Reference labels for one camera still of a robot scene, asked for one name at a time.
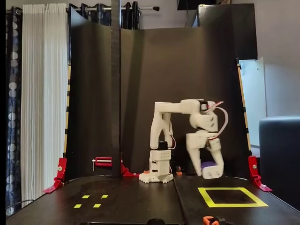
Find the purple block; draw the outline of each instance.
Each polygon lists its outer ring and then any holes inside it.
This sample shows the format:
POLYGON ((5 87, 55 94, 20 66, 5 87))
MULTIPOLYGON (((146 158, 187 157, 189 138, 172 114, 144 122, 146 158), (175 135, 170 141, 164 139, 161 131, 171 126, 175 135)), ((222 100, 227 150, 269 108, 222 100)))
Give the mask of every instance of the purple block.
POLYGON ((208 166, 213 166, 213 165, 216 165, 216 163, 215 162, 204 162, 204 163, 201 163, 201 169, 208 167, 208 166))

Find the curtain rod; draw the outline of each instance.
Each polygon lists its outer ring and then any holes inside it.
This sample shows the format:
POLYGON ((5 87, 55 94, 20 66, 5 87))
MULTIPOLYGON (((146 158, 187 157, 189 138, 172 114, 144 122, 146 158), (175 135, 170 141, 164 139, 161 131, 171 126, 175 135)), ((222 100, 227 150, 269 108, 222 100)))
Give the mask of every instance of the curtain rod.
MULTIPOLYGON (((103 7, 102 8, 104 11, 111 11, 111 7, 103 7)), ((80 8, 74 8, 75 11, 80 11, 80 8)), ((86 11, 96 11, 97 8, 86 8, 86 11)), ((159 11, 159 6, 153 6, 153 7, 139 7, 139 10, 154 10, 154 11, 159 11)), ((6 10, 5 13, 11 13, 11 10, 6 10)), ((16 9, 16 13, 17 14, 21 14, 22 10, 16 9)))

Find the black tabletop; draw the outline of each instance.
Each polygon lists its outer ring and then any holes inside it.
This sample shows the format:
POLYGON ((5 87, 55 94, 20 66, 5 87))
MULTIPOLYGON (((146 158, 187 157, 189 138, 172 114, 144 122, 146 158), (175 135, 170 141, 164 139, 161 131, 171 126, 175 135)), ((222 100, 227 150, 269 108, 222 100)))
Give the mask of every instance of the black tabletop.
POLYGON ((144 184, 138 178, 93 176, 76 179, 40 197, 9 217, 6 224, 145 224, 151 218, 184 223, 173 182, 144 184))
POLYGON ((224 217, 235 225, 294 225, 300 224, 300 213, 274 195, 263 192, 248 180, 232 177, 205 180, 197 176, 175 177, 176 188, 190 225, 201 224, 204 216, 224 217), (202 192, 208 194, 213 204, 256 204, 257 199, 247 196, 249 191, 268 207, 216 207, 210 208, 202 192))

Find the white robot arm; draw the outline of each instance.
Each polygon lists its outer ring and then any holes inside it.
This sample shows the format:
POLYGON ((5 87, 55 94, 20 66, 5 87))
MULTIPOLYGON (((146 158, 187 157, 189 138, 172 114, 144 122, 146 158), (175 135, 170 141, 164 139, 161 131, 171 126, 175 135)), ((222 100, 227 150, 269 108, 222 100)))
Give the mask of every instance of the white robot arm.
POLYGON ((203 175, 205 179, 217 178, 222 176, 224 162, 221 154, 221 145, 217 136, 223 131, 223 128, 218 132, 218 118, 213 112, 216 106, 220 103, 207 102, 198 99, 186 99, 180 103, 166 103, 156 102, 154 110, 154 118, 151 126, 150 134, 150 147, 153 149, 150 152, 150 171, 148 175, 140 174, 140 180, 148 183, 151 181, 168 182, 173 179, 173 175, 169 174, 169 160, 171 159, 171 150, 173 145, 173 130, 171 123, 171 113, 190 114, 190 124, 193 128, 198 129, 196 133, 186 134, 187 138, 187 151, 192 160, 193 166, 198 176, 203 175), (164 132, 165 142, 167 142, 167 148, 165 150, 156 150, 159 148, 159 135, 161 131, 164 132), (209 151, 211 152, 215 164, 201 169, 200 161, 200 148, 204 148, 207 143, 209 144, 209 151), (168 155, 166 158, 160 158, 158 155, 168 155), (154 172, 151 168, 157 168, 161 166, 161 170, 157 169, 154 172))

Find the black chair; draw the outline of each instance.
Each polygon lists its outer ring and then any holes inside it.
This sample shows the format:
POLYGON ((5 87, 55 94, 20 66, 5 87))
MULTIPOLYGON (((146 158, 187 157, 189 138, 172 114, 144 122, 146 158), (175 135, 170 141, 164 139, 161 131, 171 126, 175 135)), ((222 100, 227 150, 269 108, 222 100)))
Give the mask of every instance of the black chair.
POLYGON ((260 120, 259 142, 262 183, 300 210, 300 116, 260 120))

